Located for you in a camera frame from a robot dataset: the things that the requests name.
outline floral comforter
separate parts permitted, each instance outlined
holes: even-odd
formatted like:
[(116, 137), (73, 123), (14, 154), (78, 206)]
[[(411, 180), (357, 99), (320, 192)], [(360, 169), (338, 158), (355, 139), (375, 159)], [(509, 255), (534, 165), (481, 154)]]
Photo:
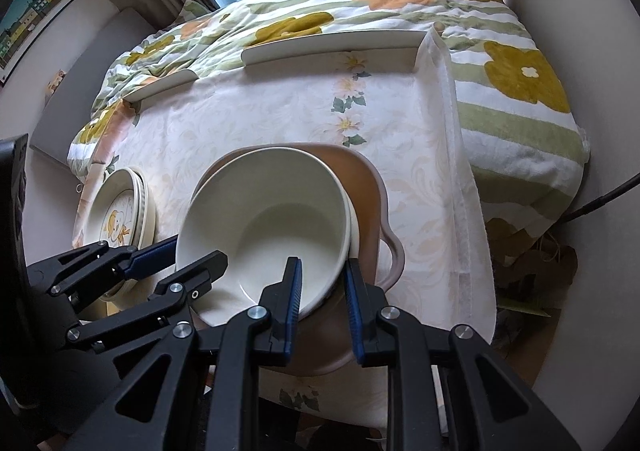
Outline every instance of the floral comforter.
[[(113, 165), (115, 147), (135, 133), (140, 109), (126, 95), (158, 78), (182, 68), (200, 78), (214, 76), (242, 67), (244, 48), (283, 38), (343, 30), (428, 30), (439, 22), (451, 53), (463, 141), (495, 259), (509, 263), (527, 250), (577, 192), (588, 159), (586, 141), (553, 69), (501, 0), (242, 0), (206, 12), (188, 1), (171, 28), (111, 65), (91, 122), (69, 150), (69, 166), (86, 186), (102, 181)], [(337, 113), (345, 114), (364, 98), (358, 85), (352, 86), (334, 103)], [(366, 138), (357, 121), (340, 120), (336, 142), (358, 149)], [(83, 193), (76, 234), (91, 195)]]

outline green stripe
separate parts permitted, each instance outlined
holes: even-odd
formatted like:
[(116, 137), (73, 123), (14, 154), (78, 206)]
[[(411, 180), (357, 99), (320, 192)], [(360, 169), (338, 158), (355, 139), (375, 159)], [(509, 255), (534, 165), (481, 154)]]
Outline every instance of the green stripe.
[(562, 156), (582, 164), (582, 141), (577, 132), (505, 111), (492, 110), (467, 102), (458, 102), (460, 127), (496, 136), (545, 153)]
[(489, 77), (486, 75), (484, 65), (474, 65), (473, 63), (451, 63), (453, 78), (456, 81), (476, 82), (489, 88), (494, 86), (491, 84)]
[(442, 39), (452, 52), (484, 52), (484, 39), (466, 36), (443, 36)]
[(573, 199), (572, 196), (539, 182), (502, 175), (477, 166), (471, 166), (471, 170), (476, 179), (481, 202), (511, 202), (530, 206), (540, 215), (555, 222)]
[(335, 10), (337, 8), (360, 8), (362, 7), (361, 2), (359, 1), (327, 1), (324, 3), (319, 3), (313, 6), (306, 6), (304, 8), (293, 9), (286, 14), (279, 15), (278, 17), (271, 17), (269, 20), (273, 20), (272, 22), (281, 21), (286, 19), (287, 17), (301, 17), (307, 14), (311, 14), (312, 12), (328, 12), (330, 10)]
[[(256, 3), (247, 3), (247, 7), (250, 9), (252, 14), (267, 14), (269, 12), (273, 12), (274, 10), (278, 10), (281, 8), (299, 5), (306, 3), (311, 0), (281, 0), (281, 1), (262, 1)], [(349, 2), (343, 2), (344, 6), (351, 6), (349, 4), (345, 4)], [(360, 6), (366, 6), (366, 1), (359, 1)], [(496, 6), (476, 6), (469, 3), (462, 3), (451, 0), (436, 0), (430, 2), (429, 6), (442, 6), (446, 10), (461, 10), (462, 12), (482, 12), (487, 15), (493, 14), (508, 14), (513, 17), (516, 15), (504, 4), (496, 3)], [(298, 9), (300, 12), (306, 12), (306, 9)]]
[(475, 16), (471, 17), (451, 17), (442, 14), (428, 13), (422, 11), (415, 12), (367, 12), (365, 14), (337, 19), (334, 24), (340, 25), (361, 25), (370, 23), (384, 18), (395, 18), (412, 24), (428, 24), (440, 21), (444, 26), (460, 26), (465, 29), (475, 30), (491, 30), (499, 34), (511, 34), (526, 39), (531, 39), (529, 33), (524, 28), (519, 27), (515, 23), (503, 23), (501, 21), (492, 21), (489, 19), (480, 19)]

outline white plate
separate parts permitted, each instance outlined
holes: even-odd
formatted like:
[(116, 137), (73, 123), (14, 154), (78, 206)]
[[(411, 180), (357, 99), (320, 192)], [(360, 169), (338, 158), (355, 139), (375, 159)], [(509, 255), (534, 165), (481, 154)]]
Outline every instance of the white plate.
[[(137, 184), (140, 191), (140, 214), (138, 227), (136, 228), (136, 231), (139, 231), (137, 237), (138, 243), (133, 244), (139, 249), (144, 249), (154, 242), (154, 235), (156, 233), (156, 203), (151, 196), (148, 182), (146, 182), (142, 171), (134, 167), (130, 169), (136, 174), (136, 177), (138, 177)], [(129, 292), (132, 291), (134, 287), (136, 287), (136, 289), (146, 290), (146, 298), (152, 292), (152, 289), (150, 289), (150, 287), (152, 287), (152, 281), (153, 280), (149, 280), (149, 278), (142, 281), (127, 279), (123, 283), (120, 283), (118, 287), (112, 288), (107, 294), (101, 296), (100, 299), (110, 301), (119, 310), (124, 310), (132, 306)]]
[(146, 216), (146, 196), (145, 189), (142, 184), (142, 180), (140, 176), (133, 171), (133, 181), (134, 185), (138, 188), (138, 221), (136, 221), (136, 226), (133, 230), (133, 237), (131, 238), (130, 245), (135, 245), (139, 249), (140, 247), (140, 238), (142, 237), (142, 224), (144, 222)]
[(95, 196), (84, 226), (84, 242), (106, 240), (110, 247), (132, 243), (140, 212), (136, 175), (121, 168), (105, 180)]

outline brown bowl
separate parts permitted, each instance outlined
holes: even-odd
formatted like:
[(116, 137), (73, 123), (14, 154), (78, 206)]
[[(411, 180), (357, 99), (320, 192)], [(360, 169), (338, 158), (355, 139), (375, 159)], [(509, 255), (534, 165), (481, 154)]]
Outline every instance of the brown bowl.
[[(385, 291), (395, 285), (404, 269), (404, 249), (389, 227), (386, 188), (382, 177), (373, 164), (356, 151), (334, 144), (292, 143), (244, 147), (214, 162), (200, 178), (193, 195), (223, 165), (245, 153), (265, 147), (300, 149), (315, 155), (331, 168), (356, 211), (360, 228), (358, 262), (364, 281), (376, 284)], [(381, 239), (391, 251), (392, 265), (388, 275), (376, 283)], [(291, 362), (284, 370), (278, 368), (276, 371), (299, 377), (324, 375), (353, 358), (347, 307), (343, 298), (344, 289), (339, 283), (321, 306), (298, 323)]]

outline cartoon duck illustration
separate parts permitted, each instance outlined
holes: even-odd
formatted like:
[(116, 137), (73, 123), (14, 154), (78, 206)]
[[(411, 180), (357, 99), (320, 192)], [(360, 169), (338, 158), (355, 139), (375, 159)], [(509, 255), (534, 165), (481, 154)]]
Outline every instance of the cartoon duck illustration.
[(130, 233), (130, 230), (124, 224), (124, 221), (124, 212), (116, 211), (116, 209), (113, 209), (113, 211), (111, 211), (111, 214), (109, 215), (107, 226), (105, 228), (109, 240), (112, 243), (117, 243), (118, 247), (121, 247), (125, 244), (124, 237)]

